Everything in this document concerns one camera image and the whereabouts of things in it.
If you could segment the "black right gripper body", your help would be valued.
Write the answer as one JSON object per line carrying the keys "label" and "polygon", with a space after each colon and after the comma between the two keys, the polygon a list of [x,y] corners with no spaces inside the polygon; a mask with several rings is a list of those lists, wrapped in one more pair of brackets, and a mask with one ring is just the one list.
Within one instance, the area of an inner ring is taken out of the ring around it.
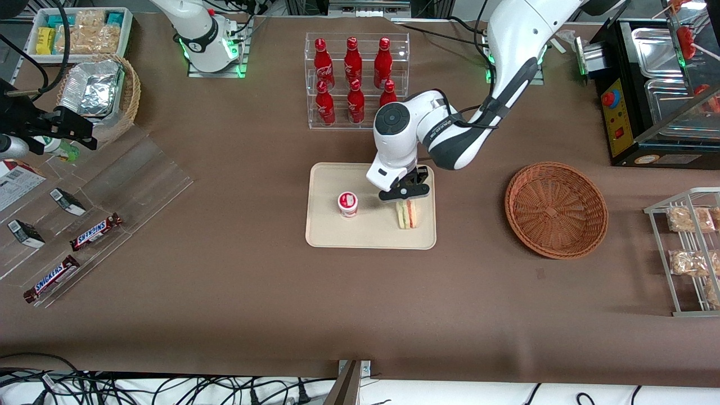
{"label": "black right gripper body", "polygon": [[35,138],[51,136],[52,112],[37,108],[27,96],[7,95],[14,90],[1,79],[1,153],[43,154],[46,144]]}

